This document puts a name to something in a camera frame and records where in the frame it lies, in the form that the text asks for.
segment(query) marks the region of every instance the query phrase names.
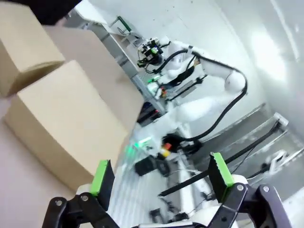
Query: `screw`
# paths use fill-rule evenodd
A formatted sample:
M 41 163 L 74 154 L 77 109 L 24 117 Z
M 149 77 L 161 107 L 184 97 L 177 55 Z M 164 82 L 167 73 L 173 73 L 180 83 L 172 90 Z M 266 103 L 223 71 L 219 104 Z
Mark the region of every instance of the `screw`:
M 244 186 L 243 185 L 237 185 L 237 190 L 239 190 L 239 191 L 242 191 L 244 189 Z
M 263 187 L 263 190 L 264 190 L 265 192 L 269 192 L 269 188 L 268 188 L 267 186 L 264 186 L 264 187 Z
M 57 205 L 57 206 L 61 206 L 61 204 L 62 204 L 62 201 L 61 201 L 61 200 L 56 201 L 56 205 Z
M 82 196 L 81 199 L 82 199 L 83 201 L 87 201 L 89 198 L 88 198 L 87 196 Z

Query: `cardboard box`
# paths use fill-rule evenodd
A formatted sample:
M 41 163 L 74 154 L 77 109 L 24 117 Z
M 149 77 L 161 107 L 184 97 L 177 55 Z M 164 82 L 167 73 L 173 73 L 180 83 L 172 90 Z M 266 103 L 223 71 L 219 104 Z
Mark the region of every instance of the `cardboard box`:
M 115 166 L 128 135 L 76 61 L 18 92 L 5 122 L 73 190 L 92 181 L 101 159 Z
M 75 59 L 128 132 L 144 99 L 99 38 L 89 30 L 44 26 L 66 60 Z
M 0 2 L 0 93 L 13 94 L 64 62 L 29 7 Z

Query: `white cylinder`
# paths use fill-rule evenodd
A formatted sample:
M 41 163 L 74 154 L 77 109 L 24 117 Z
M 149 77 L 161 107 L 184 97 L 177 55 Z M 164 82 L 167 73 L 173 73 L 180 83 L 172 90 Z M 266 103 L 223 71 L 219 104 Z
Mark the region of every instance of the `white cylinder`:
M 245 87 L 245 84 L 244 76 L 239 72 L 233 71 L 225 80 L 225 90 L 232 94 L 239 93 Z

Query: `white wall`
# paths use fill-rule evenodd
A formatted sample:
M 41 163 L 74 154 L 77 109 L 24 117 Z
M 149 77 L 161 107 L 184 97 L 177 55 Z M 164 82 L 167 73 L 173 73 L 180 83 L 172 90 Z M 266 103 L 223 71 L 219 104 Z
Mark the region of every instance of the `white wall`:
M 304 2 L 216 2 L 258 66 L 268 103 L 304 137 Z
M 102 10 L 130 21 L 147 38 L 168 36 L 207 50 L 216 59 L 235 66 L 248 77 L 248 95 L 219 124 L 213 133 L 229 126 L 265 102 L 265 96 L 246 50 L 233 28 L 212 0 L 91 0 Z M 201 89 L 187 99 L 218 94 L 223 83 L 208 78 Z M 208 116 L 191 124 L 194 134 L 208 129 L 218 115 Z

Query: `green light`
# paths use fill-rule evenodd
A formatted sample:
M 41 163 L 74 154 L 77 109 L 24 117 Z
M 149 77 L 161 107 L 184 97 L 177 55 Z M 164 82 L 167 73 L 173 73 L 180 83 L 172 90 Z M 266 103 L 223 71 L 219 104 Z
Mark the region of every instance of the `green light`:
M 136 154 L 136 149 L 132 148 L 131 146 L 128 146 L 126 148 L 126 154 L 128 157 L 134 157 Z

